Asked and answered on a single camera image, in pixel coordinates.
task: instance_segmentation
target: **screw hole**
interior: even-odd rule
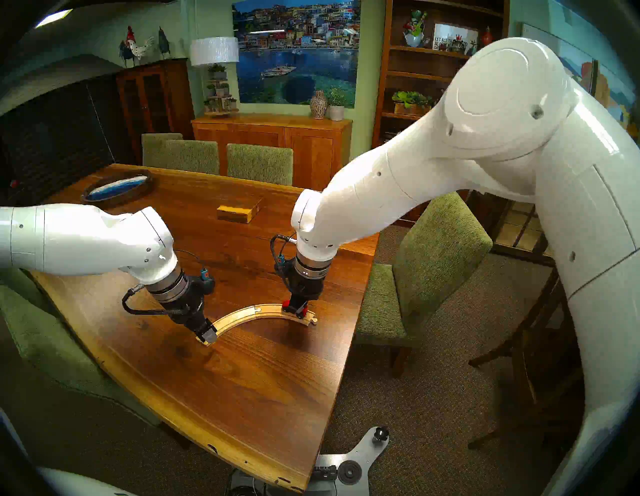
[[[545,114],[545,111],[542,110],[542,107],[540,105],[534,105],[533,107],[531,107],[531,116],[535,120],[540,119],[544,114]]]

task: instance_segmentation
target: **lamp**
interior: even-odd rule
[[[205,115],[208,117],[229,115],[237,112],[237,102],[229,94],[227,71],[220,64],[239,61],[238,40],[233,36],[201,38],[191,42],[189,51],[191,65],[209,66],[207,88],[213,94],[205,100]]]
[[[238,62],[238,40],[234,36],[215,36],[191,42],[191,65]]]

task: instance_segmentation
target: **water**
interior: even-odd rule
[[[342,49],[302,48],[240,52],[237,63],[240,101],[243,103],[304,104],[316,90],[325,94],[332,87],[341,88],[346,107],[353,108],[356,97],[358,51]],[[260,73],[277,65],[292,65],[296,69],[286,76],[260,78]]]

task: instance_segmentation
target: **wooden sideboard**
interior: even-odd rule
[[[349,162],[351,120],[236,114],[191,123],[196,140],[218,142],[221,175],[227,175],[228,143],[293,149],[293,186],[318,191]]]

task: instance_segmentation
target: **dark wall panel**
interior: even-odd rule
[[[0,117],[0,135],[19,181],[8,203],[37,205],[78,179],[133,152],[115,76],[70,84]]]

